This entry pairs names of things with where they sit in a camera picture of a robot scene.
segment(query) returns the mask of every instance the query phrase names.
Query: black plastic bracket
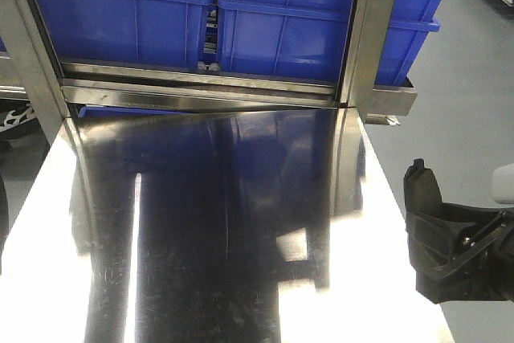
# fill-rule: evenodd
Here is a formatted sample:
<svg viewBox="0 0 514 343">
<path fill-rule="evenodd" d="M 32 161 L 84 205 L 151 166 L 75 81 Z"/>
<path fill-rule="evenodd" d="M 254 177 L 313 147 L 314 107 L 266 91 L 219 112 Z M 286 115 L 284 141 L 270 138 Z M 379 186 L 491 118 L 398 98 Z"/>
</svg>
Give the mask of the black plastic bracket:
<svg viewBox="0 0 514 343">
<path fill-rule="evenodd" d="M 431 169 L 404 177 L 406 229 L 416 288 L 434 303 L 514 300 L 514 208 L 445 203 Z"/>
</svg>

